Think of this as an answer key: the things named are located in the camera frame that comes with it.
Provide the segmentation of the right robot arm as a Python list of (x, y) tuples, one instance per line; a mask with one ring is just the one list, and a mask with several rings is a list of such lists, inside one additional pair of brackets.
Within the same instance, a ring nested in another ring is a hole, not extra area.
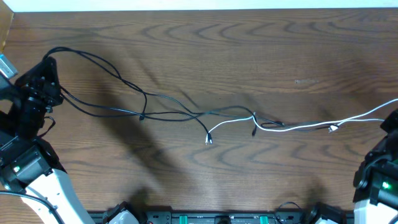
[(355, 172), (354, 223), (397, 223), (397, 110), (380, 125), (386, 135)]

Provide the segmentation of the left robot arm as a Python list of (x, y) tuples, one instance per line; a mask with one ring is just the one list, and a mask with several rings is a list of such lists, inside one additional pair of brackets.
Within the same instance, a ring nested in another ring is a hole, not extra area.
[(17, 73), (1, 55), (1, 100), (12, 103), (1, 113), (1, 194), (21, 197), (44, 223), (93, 223), (56, 152), (39, 134), (63, 102), (55, 59), (43, 59), (11, 83)]

